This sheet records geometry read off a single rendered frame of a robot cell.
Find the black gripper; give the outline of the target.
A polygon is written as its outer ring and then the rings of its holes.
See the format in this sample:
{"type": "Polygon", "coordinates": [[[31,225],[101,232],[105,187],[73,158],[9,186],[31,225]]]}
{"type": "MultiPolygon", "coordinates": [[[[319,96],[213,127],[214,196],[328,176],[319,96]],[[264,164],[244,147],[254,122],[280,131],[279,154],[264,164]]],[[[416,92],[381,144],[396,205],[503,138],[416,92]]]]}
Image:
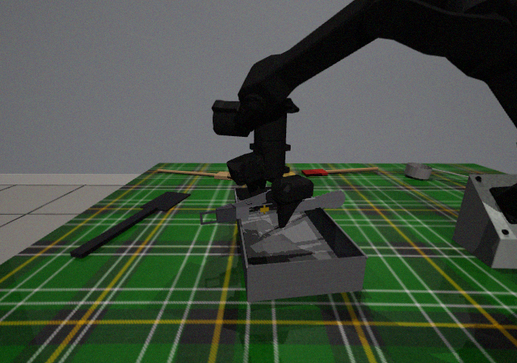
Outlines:
{"type": "Polygon", "coordinates": [[[257,156],[262,156],[265,151],[269,155],[271,166],[271,178],[263,179],[263,172],[260,179],[247,183],[251,197],[264,193],[266,181],[271,182],[271,198],[277,203],[278,223],[284,228],[293,212],[303,199],[313,196],[314,183],[308,178],[300,175],[283,176],[290,172],[290,167],[285,165],[285,152],[291,150],[291,145],[286,144],[286,139],[281,141],[261,141],[254,139],[250,144],[257,156]]]}

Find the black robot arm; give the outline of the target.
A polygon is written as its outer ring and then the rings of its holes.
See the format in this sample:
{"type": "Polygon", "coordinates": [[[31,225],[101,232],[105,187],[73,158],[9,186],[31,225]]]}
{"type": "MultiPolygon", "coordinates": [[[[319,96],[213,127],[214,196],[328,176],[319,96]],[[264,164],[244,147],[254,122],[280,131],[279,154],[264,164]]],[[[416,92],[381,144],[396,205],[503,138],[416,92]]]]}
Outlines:
{"type": "Polygon", "coordinates": [[[517,128],[517,0],[354,0],[286,52],[256,62],[239,101],[214,102],[213,130],[285,140],[287,113],[299,112],[291,92],[377,38],[445,57],[484,81],[517,128]]]}

